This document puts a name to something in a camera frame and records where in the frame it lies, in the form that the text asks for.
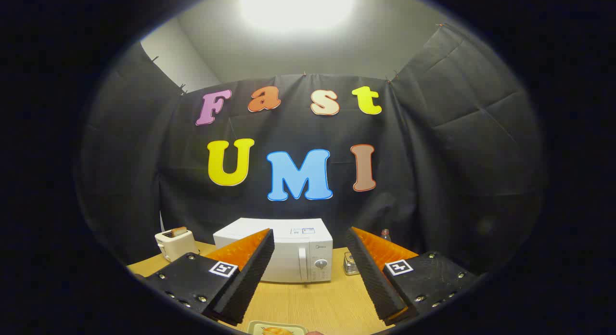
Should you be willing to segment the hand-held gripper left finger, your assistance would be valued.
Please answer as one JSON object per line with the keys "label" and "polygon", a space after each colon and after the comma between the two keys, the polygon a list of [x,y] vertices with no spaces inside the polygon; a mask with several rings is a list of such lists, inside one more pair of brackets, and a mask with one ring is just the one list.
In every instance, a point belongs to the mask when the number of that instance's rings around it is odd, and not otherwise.
{"label": "hand-held gripper left finger", "polygon": [[244,320],[274,249],[274,232],[266,228],[206,256],[184,254],[144,282],[184,309],[236,325]]}

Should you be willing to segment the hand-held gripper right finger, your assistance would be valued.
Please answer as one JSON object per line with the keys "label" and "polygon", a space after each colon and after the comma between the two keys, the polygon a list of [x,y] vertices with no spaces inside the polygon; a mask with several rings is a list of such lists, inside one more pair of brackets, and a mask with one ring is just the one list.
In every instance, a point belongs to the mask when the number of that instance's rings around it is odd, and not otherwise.
{"label": "hand-held gripper right finger", "polygon": [[440,309],[478,279],[440,252],[416,254],[360,228],[346,232],[346,245],[385,325]]}

